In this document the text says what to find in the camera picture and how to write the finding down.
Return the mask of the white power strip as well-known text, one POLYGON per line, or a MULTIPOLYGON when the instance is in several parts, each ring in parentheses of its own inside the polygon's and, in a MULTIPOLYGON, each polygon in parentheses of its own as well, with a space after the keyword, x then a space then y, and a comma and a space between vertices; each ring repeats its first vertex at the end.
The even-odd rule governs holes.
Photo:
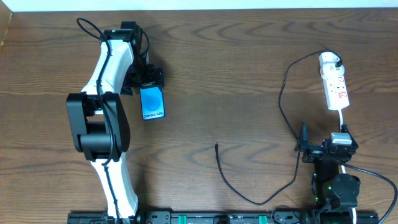
POLYGON ((349 106, 344 74, 345 68, 343 65, 335 67, 333 63, 326 63, 320 69, 329 110, 337 111, 349 106))

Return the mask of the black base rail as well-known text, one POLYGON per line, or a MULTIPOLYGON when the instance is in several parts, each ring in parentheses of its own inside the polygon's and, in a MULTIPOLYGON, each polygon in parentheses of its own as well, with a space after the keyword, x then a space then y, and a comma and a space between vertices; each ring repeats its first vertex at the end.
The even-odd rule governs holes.
MULTIPOLYGON (((378 223, 378 215, 371 212, 358 212, 356 223, 378 223)), ((69 213, 67 224, 116 223, 116 219, 106 212, 69 213)), ((135 217, 121 218, 119 223, 131 224, 294 224, 294 223, 353 223, 348 212, 322 213, 320 222, 309 213, 279 210, 266 213, 170 213, 168 211, 141 212, 135 217)))

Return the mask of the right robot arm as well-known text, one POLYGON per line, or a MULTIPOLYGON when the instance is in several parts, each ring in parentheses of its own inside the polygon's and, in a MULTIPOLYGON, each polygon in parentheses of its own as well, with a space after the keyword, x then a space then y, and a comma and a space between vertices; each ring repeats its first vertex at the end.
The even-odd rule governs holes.
POLYGON ((308 142, 307 124, 303 123, 295 150, 303 153, 304 163, 314 165, 311 188, 317 202, 308 212, 308 223, 353 223, 361 182, 354 175, 340 172, 339 167, 352 158, 357 148, 345 124, 316 146, 308 142))

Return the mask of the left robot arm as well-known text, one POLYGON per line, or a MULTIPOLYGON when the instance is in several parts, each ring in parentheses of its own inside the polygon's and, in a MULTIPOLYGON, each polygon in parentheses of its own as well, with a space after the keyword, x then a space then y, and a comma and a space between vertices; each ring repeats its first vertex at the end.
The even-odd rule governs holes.
POLYGON ((68 223, 147 223, 131 184, 126 153, 130 127, 121 95, 137 89, 145 121, 165 116, 164 73, 149 63, 142 50, 147 34, 135 21, 118 29, 99 31, 101 47, 96 68, 79 93, 71 93, 66 107, 75 149, 96 170, 108 203, 105 212, 73 212, 68 223))

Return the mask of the white charger adapter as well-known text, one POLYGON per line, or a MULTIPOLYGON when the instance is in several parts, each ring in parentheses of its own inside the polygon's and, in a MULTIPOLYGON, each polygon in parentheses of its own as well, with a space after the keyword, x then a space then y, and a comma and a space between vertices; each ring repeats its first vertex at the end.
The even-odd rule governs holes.
POLYGON ((326 74, 344 74, 345 68, 342 59, 333 52, 323 52, 319 55, 320 71, 326 74))

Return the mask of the blue screen smartphone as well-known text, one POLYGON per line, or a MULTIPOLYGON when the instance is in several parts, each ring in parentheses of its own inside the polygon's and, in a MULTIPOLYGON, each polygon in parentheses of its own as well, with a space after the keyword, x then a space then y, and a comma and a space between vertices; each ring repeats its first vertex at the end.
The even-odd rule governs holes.
POLYGON ((143 120, 158 119, 165 116, 164 99, 160 87, 140 89, 143 120))

